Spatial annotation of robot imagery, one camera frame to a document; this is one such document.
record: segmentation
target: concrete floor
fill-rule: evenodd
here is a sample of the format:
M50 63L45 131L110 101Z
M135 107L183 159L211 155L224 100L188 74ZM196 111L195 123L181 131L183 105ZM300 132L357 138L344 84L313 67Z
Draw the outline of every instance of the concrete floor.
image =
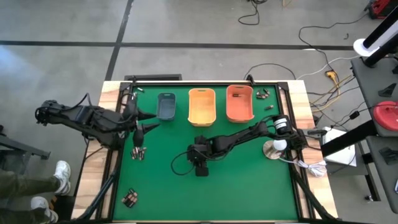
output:
M0 40L114 42L126 3L127 0L0 0ZM364 13L366 3L367 0L293 0L282 9L281 2L273 0L259 6L259 26L244 26L237 18L252 13L252 7L243 0L135 0L123 41L301 45L297 34L302 26L353 21ZM366 37L379 23L365 17L354 25L309 29L302 37L311 44L349 46ZM63 159L73 169L74 190L85 146L81 134L64 126L36 124L34 110L49 99L73 105L86 92L97 103L112 51L112 47L0 45L0 124L6 127L9 137L52 152L47 161L32 159L28 176L52 175L55 163ZM329 60L355 56L353 51L329 50L326 54ZM297 77L326 64L323 55L312 50L121 48L112 80L156 73L181 73L184 80L240 80L251 66L266 62L285 65ZM351 74L349 60L339 60L332 67L341 78ZM256 68L252 74L261 80L292 79L289 72L273 66ZM333 86L323 73L304 80L308 91L321 93ZM354 80L343 90L356 86ZM311 101L314 99L316 96L310 96ZM325 113L340 120L362 102L360 91L353 90ZM367 119L369 115L361 113L345 126L355 128ZM331 124L322 118L319 127ZM398 215L389 209L381 188L381 202L363 200L369 193L364 177L334 175L330 182L340 218L398 222ZM14 205L26 208L27 201L23 198Z

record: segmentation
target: green mat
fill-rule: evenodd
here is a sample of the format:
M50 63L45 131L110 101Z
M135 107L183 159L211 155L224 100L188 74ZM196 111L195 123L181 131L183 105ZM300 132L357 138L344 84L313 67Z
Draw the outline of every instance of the green mat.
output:
M261 118L279 114L274 86L266 87L271 95L266 100L253 97L254 119L246 124L230 123L226 117L226 86L210 86L216 92L217 119L210 127L194 127L188 121L188 91L193 86L143 87L138 105L156 113L157 95L175 93L177 108L173 121L157 118L143 123L160 126L145 135L145 160L132 160L131 138L126 142L116 194L113 220L296 220L292 184L288 165L266 159L262 145L269 139L257 138L236 146L222 161L208 161L209 176L196 177L195 170L185 176L170 169L172 159L193 144L195 136L229 135L255 124ZM177 172L192 165L181 156L174 163ZM122 198L133 188L138 201L127 208Z

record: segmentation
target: orange plastic bin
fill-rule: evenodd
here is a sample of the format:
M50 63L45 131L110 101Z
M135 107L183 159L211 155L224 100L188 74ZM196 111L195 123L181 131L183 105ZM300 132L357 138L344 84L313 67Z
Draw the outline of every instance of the orange plastic bin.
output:
M189 122L194 126L210 126L216 120L216 93L209 88L189 91Z
M230 85L226 89L226 115L230 122L246 123L254 118L253 89L246 85Z

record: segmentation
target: wooden table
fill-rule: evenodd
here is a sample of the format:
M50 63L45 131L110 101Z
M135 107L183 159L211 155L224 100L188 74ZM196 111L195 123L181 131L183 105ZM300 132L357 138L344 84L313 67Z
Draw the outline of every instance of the wooden table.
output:
M304 82L302 80L292 80L292 81L283 81L283 82L288 82L289 84L290 100L292 102L297 128L299 129L314 128L315 125L313 122L312 112L308 102L308 96ZM104 82L98 105L109 110L115 110L119 95L120 84L121 84L120 81ZM286 96L282 90L280 91L280 94L282 98L284 111L288 111ZM307 140L310 146L317 148L320 147L318 141L314 139L307 139ZM89 155L93 151L97 150L99 147L100 145L97 142L90 142L86 154ZM313 164L323 160L322 153L318 150L305 148L305 150L303 150L302 153L303 153L304 162L306 162L307 164ZM111 162L111 168L114 167L114 164L116 162L117 152L113 152L113 154L114 155L112 157L113 160ZM72 218L79 217L86 210L87 206L93 201L93 199L99 192L104 173L104 164L106 160L106 155L107 151L102 150L93 155L92 157L90 157L90 159L88 159L84 163L83 170L81 173L81 179L78 186L78 192L76 195L75 206L73 208ZM326 208L328 213L330 213L334 217L338 217L327 175L318 178L312 176L307 171L307 177L310 189L317 197L319 202ZM303 208L302 209L303 216L309 217L305 195L301 191L300 187L298 187L298 189L300 194L300 202ZM104 199L104 207L102 210L103 218L107 217L108 215L110 193L111 189L108 190L108 193Z

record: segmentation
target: shoe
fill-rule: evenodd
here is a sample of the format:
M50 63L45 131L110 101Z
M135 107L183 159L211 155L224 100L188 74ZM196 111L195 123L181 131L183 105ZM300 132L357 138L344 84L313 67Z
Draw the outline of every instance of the shoe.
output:
M45 208L44 215L47 216L50 221L46 223L56 223L58 221L58 214L50 210L48 201L43 197L34 197L30 201L30 207L32 209Z
M70 166L65 161L58 161L54 176L60 180L60 188L55 191L56 195L67 195L70 191Z

